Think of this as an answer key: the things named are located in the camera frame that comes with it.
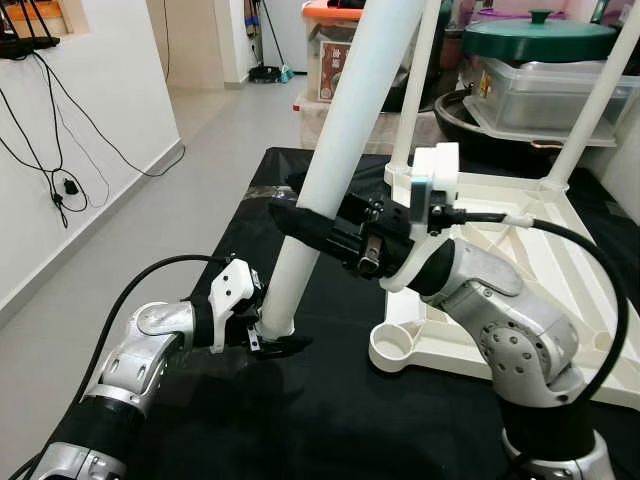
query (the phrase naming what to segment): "black cloth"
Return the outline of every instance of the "black cloth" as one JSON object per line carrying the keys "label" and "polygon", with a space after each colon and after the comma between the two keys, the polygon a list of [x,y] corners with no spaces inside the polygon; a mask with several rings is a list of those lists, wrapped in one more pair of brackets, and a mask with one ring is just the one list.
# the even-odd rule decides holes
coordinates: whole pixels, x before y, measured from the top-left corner
{"label": "black cloth", "polygon": [[[307,169],[311,155],[269,149],[251,186],[282,185],[288,174]],[[387,160],[364,155],[352,190],[384,190]],[[463,161],[462,169],[523,175],[482,162]],[[599,242],[624,243],[630,235],[626,229],[622,239],[624,219],[591,208],[596,193],[584,175],[576,171],[572,179],[574,206]],[[267,201],[244,200],[216,248],[216,254],[235,252],[247,260],[263,280],[283,239]],[[611,225],[618,223],[616,231]],[[207,294],[217,273],[207,266],[194,293]],[[163,396],[183,398],[153,406],[129,478],[495,479],[506,462],[491,385],[425,368],[397,375],[374,369],[368,338],[384,320],[384,302],[376,282],[350,277],[321,256],[296,315],[296,332],[314,343],[287,359],[258,362],[243,352],[205,352],[171,369]],[[616,460],[618,480],[640,478],[640,414],[594,404],[592,416]]]}

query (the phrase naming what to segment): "orange lid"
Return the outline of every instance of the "orange lid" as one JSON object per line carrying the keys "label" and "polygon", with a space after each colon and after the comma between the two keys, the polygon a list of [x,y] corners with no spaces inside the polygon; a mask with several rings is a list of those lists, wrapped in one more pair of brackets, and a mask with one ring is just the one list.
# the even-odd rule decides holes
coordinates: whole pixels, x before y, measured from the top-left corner
{"label": "orange lid", "polygon": [[[60,10],[60,5],[58,5],[57,1],[49,2],[49,1],[39,1],[36,2],[36,6],[38,7],[38,11],[42,18],[51,18],[51,17],[61,17],[62,11]],[[25,7],[27,8],[27,14],[29,15],[29,20],[38,20],[38,16],[36,15],[33,7],[26,3]],[[22,8],[20,5],[8,5],[6,7],[7,15],[11,20],[24,20],[24,13],[22,12]]]}
{"label": "orange lid", "polygon": [[360,20],[362,10],[358,8],[327,7],[327,0],[313,0],[302,9],[304,17],[333,18],[336,20]]}

